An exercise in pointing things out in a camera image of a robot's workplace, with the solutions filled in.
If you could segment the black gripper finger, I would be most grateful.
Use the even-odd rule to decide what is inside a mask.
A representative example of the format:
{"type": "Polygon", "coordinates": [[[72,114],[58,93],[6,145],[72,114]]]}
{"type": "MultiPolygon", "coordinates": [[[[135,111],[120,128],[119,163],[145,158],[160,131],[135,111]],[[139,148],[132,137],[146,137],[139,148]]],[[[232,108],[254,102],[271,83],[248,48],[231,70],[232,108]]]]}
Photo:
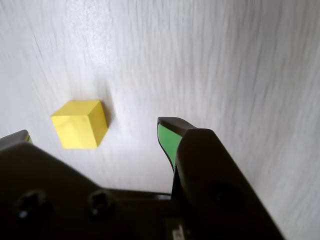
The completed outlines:
{"type": "Polygon", "coordinates": [[[281,240],[283,235],[217,135],[179,117],[159,117],[158,142],[174,168],[197,240],[281,240]]]}
{"type": "Polygon", "coordinates": [[[3,240],[122,240],[111,193],[39,149],[21,130],[0,140],[3,240]]]}

